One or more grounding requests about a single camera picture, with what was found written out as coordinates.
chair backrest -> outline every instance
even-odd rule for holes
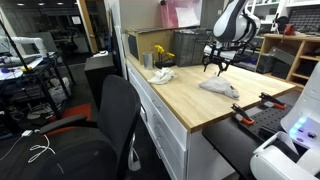
[[[128,163],[129,145],[141,102],[135,88],[125,79],[110,75],[102,88],[98,128],[111,141],[118,157],[117,176],[122,179]]]

crumpled towel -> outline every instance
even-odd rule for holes
[[[148,80],[151,84],[166,84],[171,78],[177,77],[176,73],[170,68],[162,68],[154,73],[154,76]]]
[[[238,91],[223,77],[214,76],[200,83],[199,86],[209,91],[224,94],[232,99],[238,100],[240,97]]]

ceiling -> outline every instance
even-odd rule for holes
[[[61,8],[61,7],[76,7],[76,0],[0,0],[2,8],[14,9],[39,9],[39,8]]]

black office chair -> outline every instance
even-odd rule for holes
[[[46,134],[65,126],[89,126],[94,133],[100,133],[100,130],[103,137],[56,152],[43,163],[35,179],[124,179],[130,142],[140,117],[140,107],[139,95],[128,81],[118,76],[108,76],[103,84],[101,108],[96,124],[86,121],[84,115],[77,115],[40,129],[41,134]],[[60,133],[59,136],[70,135],[72,131]]]

wooden countertop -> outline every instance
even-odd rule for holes
[[[127,56],[127,60],[145,80],[151,79],[157,70],[145,70],[132,55]],[[171,69],[175,71],[177,78],[164,85],[150,86],[189,132],[198,131],[210,123],[230,117],[233,103],[248,109],[260,102],[261,92],[279,96],[294,88],[294,85],[289,83],[230,66],[228,71],[220,76],[238,90],[240,98],[234,100],[199,87],[201,82],[218,72],[217,65],[210,64],[206,72],[203,72],[202,65],[182,68],[174,66]]]
[[[264,37],[266,38],[273,38],[273,39],[282,39],[283,35],[281,34],[265,34]],[[313,36],[313,35],[306,35],[306,34],[300,34],[295,36],[284,36],[285,40],[299,40],[299,41],[312,41],[312,42],[320,42],[319,36]]]

